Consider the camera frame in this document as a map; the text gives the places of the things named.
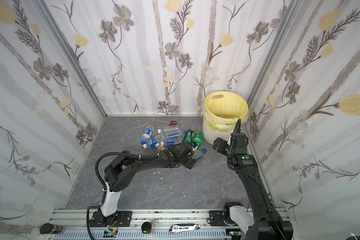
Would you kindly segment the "clear bottle blue cap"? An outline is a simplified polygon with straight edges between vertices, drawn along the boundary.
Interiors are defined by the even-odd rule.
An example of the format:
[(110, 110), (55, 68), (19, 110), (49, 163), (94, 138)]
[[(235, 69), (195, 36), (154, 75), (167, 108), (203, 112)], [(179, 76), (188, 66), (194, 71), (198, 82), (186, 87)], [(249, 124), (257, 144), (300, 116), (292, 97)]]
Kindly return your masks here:
[(196, 160), (196, 161), (199, 161), (200, 159), (203, 158), (204, 154), (207, 153), (207, 150), (206, 149), (199, 149), (199, 150), (196, 150), (194, 152), (194, 155), (193, 155), (193, 159)]

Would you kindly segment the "crushed clear bottle back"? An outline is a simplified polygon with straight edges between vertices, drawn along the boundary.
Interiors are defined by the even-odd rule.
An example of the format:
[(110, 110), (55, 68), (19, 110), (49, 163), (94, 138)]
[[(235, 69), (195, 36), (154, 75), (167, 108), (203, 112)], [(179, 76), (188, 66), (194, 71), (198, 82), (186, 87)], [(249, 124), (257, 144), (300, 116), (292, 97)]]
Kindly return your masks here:
[(177, 125), (174, 126), (164, 126), (161, 129), (158, 129), (158, 133), (161, 134), (165, 134), (165, 133), (174, 133), (177, 132), (179, 129), (179, 127)]

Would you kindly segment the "blue label bottle back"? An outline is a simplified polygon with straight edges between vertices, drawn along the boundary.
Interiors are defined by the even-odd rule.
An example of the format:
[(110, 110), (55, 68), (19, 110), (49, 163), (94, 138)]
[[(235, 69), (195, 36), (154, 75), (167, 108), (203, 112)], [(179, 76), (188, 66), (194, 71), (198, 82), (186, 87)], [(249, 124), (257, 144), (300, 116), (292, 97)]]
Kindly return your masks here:
[(152, 125), (147, 125), (144, 129), (142, 137), (144, 139), (150, 139), (154, 133), (154, 127)]

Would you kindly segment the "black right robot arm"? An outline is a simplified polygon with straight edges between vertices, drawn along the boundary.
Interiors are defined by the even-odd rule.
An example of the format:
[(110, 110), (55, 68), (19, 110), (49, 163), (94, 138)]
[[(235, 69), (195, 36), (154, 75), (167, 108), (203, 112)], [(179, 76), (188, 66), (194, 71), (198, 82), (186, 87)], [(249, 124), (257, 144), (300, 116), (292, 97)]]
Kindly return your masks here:
[(245, 207), (228, 207), (226, 221), (235, 223), (242, 231), (242, 240), (291, 240), (293, 226), (282, 219), (271, 201), (260, 177), (260, 170), (253, 155), (248, 153), (248, 138), (243, 133), (231, 134), (231, 140), (217, 138), (213, 149), (227, 157), (227, 165), (242, 181), (250, 205), (253, 219)]

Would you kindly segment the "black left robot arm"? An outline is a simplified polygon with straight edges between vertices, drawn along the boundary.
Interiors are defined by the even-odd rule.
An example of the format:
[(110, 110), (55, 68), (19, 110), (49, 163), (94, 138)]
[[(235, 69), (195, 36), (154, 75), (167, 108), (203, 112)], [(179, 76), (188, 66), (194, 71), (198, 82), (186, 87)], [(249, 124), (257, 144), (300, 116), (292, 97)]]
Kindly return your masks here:
[(95, 174), (103, 187), (103, 196), (99, 205), (87, 207), (87, 230), (116, 225), (120, 219), (118, 202), (121, 192), (130, 185), (137, 173), (181, 165), (191, 170), (196, 163), (191, 145), (185, 142), (153, 155), (135, 155), (129, 151), (101, 155), (95, 162)]

